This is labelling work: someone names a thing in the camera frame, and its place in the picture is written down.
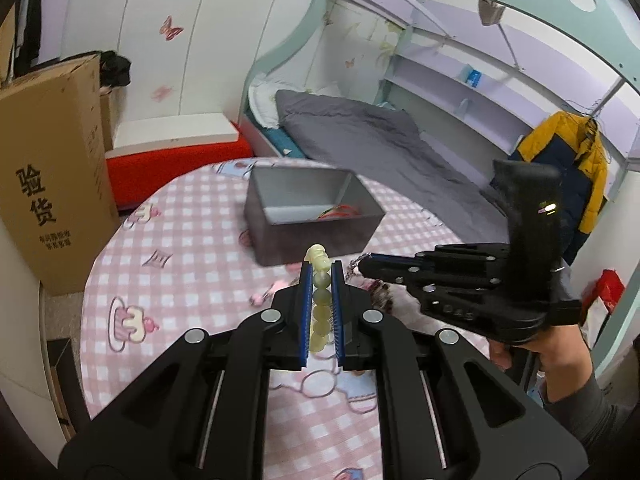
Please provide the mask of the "person's right hand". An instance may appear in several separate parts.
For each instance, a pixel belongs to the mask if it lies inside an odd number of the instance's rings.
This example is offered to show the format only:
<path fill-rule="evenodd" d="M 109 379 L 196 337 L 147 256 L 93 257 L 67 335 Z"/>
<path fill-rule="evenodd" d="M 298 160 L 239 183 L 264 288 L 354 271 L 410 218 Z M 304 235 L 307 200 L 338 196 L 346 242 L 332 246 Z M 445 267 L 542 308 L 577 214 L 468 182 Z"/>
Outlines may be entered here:
<path fill-rule="evenodd" d="M 491 362 L 502 370 L 512 367 L 516 350 L 526 350 L 538 356 L 548 380 L 561 378 L 580 388 L 593 373 L 590 351 L 577 325 L 552 326 L 520 346 L 509 347 L 492 339 L 488 344 Z"/>

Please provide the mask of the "person's right forearm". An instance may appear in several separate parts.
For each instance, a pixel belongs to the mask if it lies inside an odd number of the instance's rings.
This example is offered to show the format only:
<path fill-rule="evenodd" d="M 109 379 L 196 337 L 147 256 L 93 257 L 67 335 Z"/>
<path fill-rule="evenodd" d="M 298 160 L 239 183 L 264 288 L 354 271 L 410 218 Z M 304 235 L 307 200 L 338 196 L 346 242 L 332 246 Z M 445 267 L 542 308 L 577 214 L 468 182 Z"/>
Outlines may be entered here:
<path fill-rule="evenodd" d="M 548 382 L 541 389 L 544 409 L 585 449 L 590 460 L 595 460 L 624 432 L 638 427 L 636 408 L 612 404 L 591 374 L 585 385 L 564 398 L 551 401 Z"/>

